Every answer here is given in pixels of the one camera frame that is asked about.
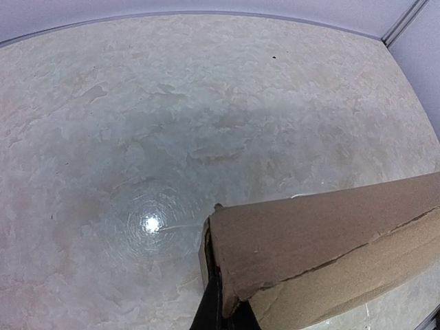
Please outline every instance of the marble floor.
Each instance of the marble floor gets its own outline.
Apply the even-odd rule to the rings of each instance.
[[[386,48],[346,32],[174,15],[3,47],[0,329],[187,329],[216,203],[431,173],[439,151]],[[385,329],[384,301],[314,329]]]

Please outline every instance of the black object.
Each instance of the black object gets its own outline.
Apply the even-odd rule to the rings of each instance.
[[[229,318],[222,317],[221,274],[219,268],[215,266],[209,231],[205,254],[209,281],[190,330],[261,330],[248,301],[241,302]]]

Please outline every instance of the cardboard box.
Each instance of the cardboard box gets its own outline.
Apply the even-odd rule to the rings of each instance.
[[[440,173],[434,173],[217,207],[203,231],[203,281],[207,263],[215,263],[224,317],[249,300],[262,329],[302,329],[368,302],[438,260],[439,206]]]

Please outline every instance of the floor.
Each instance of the floor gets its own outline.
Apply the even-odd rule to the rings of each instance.
[[[392,56],[346,32],[146,17],[44,34],[0,59],[0,329],[187,329],[216,203],[440,169]],[[382,310],[314,329],[381,329]]]

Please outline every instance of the bright light spot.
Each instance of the bright light spot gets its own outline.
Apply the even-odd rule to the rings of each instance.
[[[153,232],[159,231],[160,225],[159,225],[159,221],[156,218],[149,217],[149,218],[144,219],[142,227],[145,232],[153,233]]]

